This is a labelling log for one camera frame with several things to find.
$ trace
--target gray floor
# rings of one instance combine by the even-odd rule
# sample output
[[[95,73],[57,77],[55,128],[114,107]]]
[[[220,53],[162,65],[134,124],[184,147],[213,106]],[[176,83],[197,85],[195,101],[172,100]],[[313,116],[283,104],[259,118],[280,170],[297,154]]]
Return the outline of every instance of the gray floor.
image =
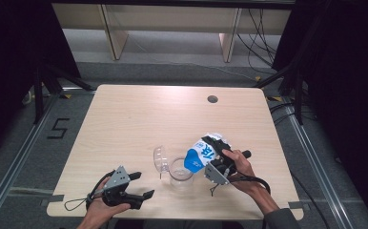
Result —
[[[65,34],[83,79],[94,86],[114,83],[250,87],[255,84],[256,76],[268,76],[249,68],[248,51],[238,39],[231,63],[224,63],[217,34],[132,31],[118,61],[111,61],[104,32],[65,30]],[[267,36],[273,48],[277,46],[279,38]],[[258,53],[269,60],[264,51]],[[251,63],[260,71],[273,72],[255,56],[251,57]],[[279,83],[278,80],[267,86],[264,93],[267,96],[278,95],[276,89]],[[63,82],[63,85],[65,88],[74,87],[68,82]],[[93,97],[93,94],[80,91],[72,91],[71,94],[69,99],[55,99],[29,157],[0,208],[0,228],[75,228],[81,220],[51,218],[46,214],[45,204],[62,173]],[[268,104],[273,107],[280,102],[270,101]],[[319,122],[315,120],[315,114],[308,106],[303,106],[303,111],[304,128],[349,219],[354,228],[368,228],[365,204],[342,165],[335,161],[336,153]],[[273,114],[273,120],[284,115],[285,109],[278,110]],[[0,182],[28,136],[33,126],[33,116],[34,107],[30,103],[20,110],[3,138],[0,148]],[[70,119],[61,124],[68,130],[62,139],[48,139],[48,136],[59,135],[51,130],[57,118]],[[290,170],[313,197],[330,228],[338,228],[337,220],[296,136],[291,119],[279,122],[276,129]],[[304,218],[299,222],[301,227],[325,228],[313,202],[300,185],[296,181],[294,183],[304,205]],[[242,223],[245,228],[260,228],[261,225],[260,221]]]

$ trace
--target blue and white packaging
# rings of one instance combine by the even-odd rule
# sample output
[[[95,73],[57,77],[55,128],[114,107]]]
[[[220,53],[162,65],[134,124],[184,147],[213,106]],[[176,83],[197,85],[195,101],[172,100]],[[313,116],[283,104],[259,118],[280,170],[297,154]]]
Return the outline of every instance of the blue and white packaging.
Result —
[[[216,140],[222,139],[222,135],[218,133],[206,134]],[[187,151],[187,155],[184,159],[184,167],[193,173],[198,172],[205,167],[208,161],[215,159],[217,153],[210,144],[206,143],[202,139],[199,139],[194,146]]]

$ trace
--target human hand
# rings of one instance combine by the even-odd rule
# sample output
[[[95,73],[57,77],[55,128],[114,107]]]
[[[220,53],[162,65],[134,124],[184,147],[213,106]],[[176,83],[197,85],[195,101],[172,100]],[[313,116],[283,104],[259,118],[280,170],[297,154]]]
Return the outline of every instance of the human hand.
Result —
[[[244,176],[255,177],[256,175],[253,171],[252,164],[239,150],[233,150],[232,152],[228,150],[222,150],[222,153],[235,162],[235,167],[237,170],[237,173],[228,177],[228,180],[232,181],[232,184],[235,188],[250,196],[255,188],[258,188],[259,184],[255,182],[235,180],[238,180],[240,177]]]
[[[105,178],[100,185],[98,185],[97,190],[103,189],[104,185],[110,178]],[[118,213],[125,212],[130,209],[131,205],[129,203],[122,203],[114,207],[107,206],[103,199],[99,195],[95,195],[89,209],[87,210],[86,216],[83,221],[77,227],[78,229],[97,229],[100,228],[107,220],[112,218]]]
[[[240,177],[250,176],[255,177],[252,164],[239,150],[222,150],[222,153],[235,162],[237,173],[228,177],[228,180],[238,190],[248,194],[257,204],[261,212],[265,215],[279,209],[276,202],[273,200],[268,191],[259,183],[254,181],[236,181]]]

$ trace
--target black cable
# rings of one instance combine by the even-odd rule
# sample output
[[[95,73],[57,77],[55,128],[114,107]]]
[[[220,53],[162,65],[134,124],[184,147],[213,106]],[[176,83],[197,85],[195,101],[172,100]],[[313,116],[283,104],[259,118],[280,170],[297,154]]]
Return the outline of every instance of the black cable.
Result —
[[[259,21],[259,23],[257,25],[255,19],[253,18],[252,12],[249,9],[250,17],[252,18],[253,24],[255,24],[256,36],[258,35],[260,37],[261,41],[264,43],[264,45],[265,45],[266,48],[264,49],[264,48],[260,47],[257,43],[256,43],[256,45],[259,48],[261,48],[262,50],[266,51],[268,53],[271,61],[274,61],[274,59],[272,57],[272,54],[275,54],[276,50],[274,48],[272,48],[271,46],[269,46],[268,43],[267,43],[267,40],[265,39],[264,24],[262,23],[263,10],[260,10],[259,12],[260,12],[260,21]]]
[[[82,200],[79,204],[77,204],[77,206],[73,207],[73,208],[68,208],[68,206],[66,206],[68,203],[70,202],[75,202],[75,201],[78,201],[78,200]],[[76,198],[76,199],[72,199],[72,200],[69,200],[69,201],[66,201],[63,206],[65,207],[65,209],[67,211],[73,211],[74,209],[78,208],[80,205],[82,205],[84,202],[86,201],[85,198]]]
[[[261,59],[264,63],[266,63],[268,66],[272,66],[272,64],[267,61],[266,59],[264,59],[261,55],[259,55],[257,52],[255,52],[254,50],[252,50],[252,48],[250,48],[244,41],[243,39],[241,38],[240,34],[237,34],[237,37],[240,39],[240,41],[243,43],[244,46],[246,46],[246,48],[252,52],[255,56],[257,56],[259,59]]]
[[[271,194],[271,188],[270,188],[270,185],[262,178],[258,178],[258,177],[251,177],[251,176],[248,176],[248,175],[245,175],[239,171],[237,171],[238,173],[240,173],[241,175],[243,175],[243,177],[239,177],[237,179],[233,179],[231,180],[231,183],[232,182],[238,182],[238,181],[254,181],[254,182],[258,182],[260,184],[262,184],[264,186],[264,188],[267,190],[268,194]]]
[[[299,184],[299,186],[303,189],[303,191],[306,193],[306,195],[312,201],[313,205],[315,205],[318,213],[321,216],[321,219],[323,220],[324,224],[326,225],[326,228],[330,228],[329,223],[327,222],[327,219],[324,217],[323,213],[318,208],[318,206],[317,206],[315,200],[313,199],[313,197],[309,194],[309,192],[307,191],[307,189],[305,188],[305,186],[302,184],[302,182],[300,182],[300,180],[296,177],[296,175],[292,171],[290,171],[290,172],[291,172],[291,176],[296,180],[296,182]]]
[[[219,184],[215,185],[214,187],[210,188],[210,191],[211,191],[211,197],[214,196],[214,191],[215,189],[217,188],[217,186],[219,186]]]
[[[274,125],[278,125],[280,122],[282,122],[283,120],[285,120],[287,117],[291,116],[291,115],[294,115],[295,113],[291,113],[291,114],[286,114],[284,116],[281,116],[279,118],[277,118],[275,121],[274,121]]]
[[[293,103],[293,102],[290,102],[290,103],[282,103],[282,104],[276,105],[276,106],[274,106],[274,107],[270,108],[270,113],[271,113],[271,115],[272,115],[274,112],[276,112],[277,110],[279,110],[279,109],[281,109],[281,108],[283,108],[283,107],[286,107],[286,106],[293,106],[293,105],[294,105],[294,103]]]
[[[263,48],[263,47],[261,47],[260,45],[258,45],[258,44],[256,43],[257,36],[258,36],[258,34],[255,34],[255,38],[253,38],[253,37],[252,37],[252,35],[251,35],[251,34],[249,34],[250,39],[253,41],[253,43],[252,43],[252,45],[251,45],[250,47],[252,47],[253,45],[257,45],[260,49],[262,49],[262,50],[264,50],[264,51],[268,51],[266,48]]]
[[[260,70],[257,70],[255,69],[253,66],[252,66],[252,63],[250,62],[250,51],[249,51],[249,54],[247,55],[247,61],[249,62],[249,66],[252,70],[258,72],[258,73],[266,73],[266,74],[273,74],[273,73],[267,73],[267,72],[264,72],[264,71],[260,71]]]
[[[93,199],[93,196],[95,194],[95,191],[97,191],[97,188],[101,184],[101,182],[103,182],[103,180],[106,179],[107,177],[112,176],[112,174],[114,172],[115,172],[115,170],[112,170],[111,172],[109,172],[106,175],[104,175],[100,180],[98,180],[98,182],[95,184],[94,188],[92,189],[92,192],[88,194],[88,198]]]

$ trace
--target transparent plastic container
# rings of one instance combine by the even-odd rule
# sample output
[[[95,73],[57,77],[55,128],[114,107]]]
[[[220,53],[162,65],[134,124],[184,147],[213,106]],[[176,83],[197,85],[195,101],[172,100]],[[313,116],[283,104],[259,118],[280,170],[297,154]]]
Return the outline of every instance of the transparent plastic container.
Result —
[[[153,151],[154,167],[161,175],[169,172],[170,183],[176,189],[187,189],[192,186],[194,174],[184,167],[184,156],[168,162],[164,146],[156,147]]]
[[[177,157],[170,165],[170,183],[174,188],[185,189],[193,184],[193,173],[184,167],[184,156]]]

